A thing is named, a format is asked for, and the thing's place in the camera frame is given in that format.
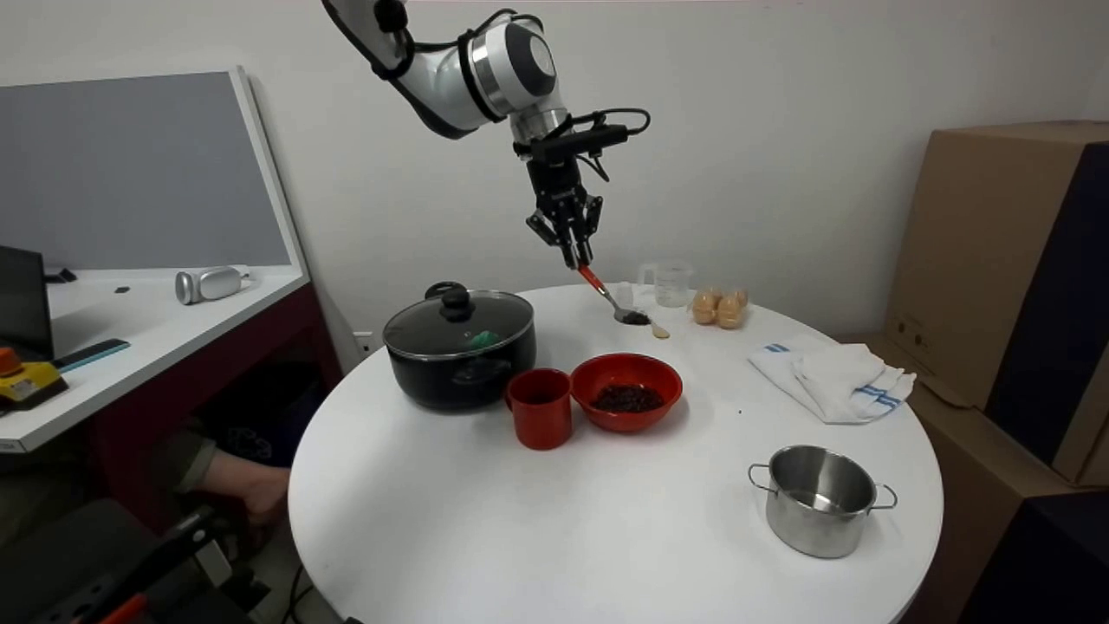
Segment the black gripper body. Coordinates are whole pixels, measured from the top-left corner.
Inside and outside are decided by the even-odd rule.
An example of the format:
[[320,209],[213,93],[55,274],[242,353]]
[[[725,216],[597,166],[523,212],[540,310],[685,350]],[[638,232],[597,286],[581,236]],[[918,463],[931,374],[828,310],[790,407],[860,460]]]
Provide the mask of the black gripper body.
[[568,115],[532,142],[515,142],[512,154],[527,162],[536,200],[536,209],[527,216],[527,226],[546,247],[558,247],[558,229],[570,229],[577,247],[577,226],[593,218],[598,222],[603,209],[603,200],[581,188],[577,166],[589,166],[597,175],[603,175],[598,155],[648,128],[648,108],[598,108],[589,115]]

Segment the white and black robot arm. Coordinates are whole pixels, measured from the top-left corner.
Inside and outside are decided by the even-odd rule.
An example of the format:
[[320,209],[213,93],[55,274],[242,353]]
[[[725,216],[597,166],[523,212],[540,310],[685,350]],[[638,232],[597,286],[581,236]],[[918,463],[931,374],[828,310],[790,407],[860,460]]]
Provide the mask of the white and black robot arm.
[[323,0],[323,6],[430,130],[465,138],[504,120],[536,196],[527,226],[568,270],[593,264],[603,200],[581,188],[577,166],[603,172],[598,155],[651,123],[645,108],[570,115],[558,93],[542,23],[512,6],[451,40],[417,40],[406,0]]

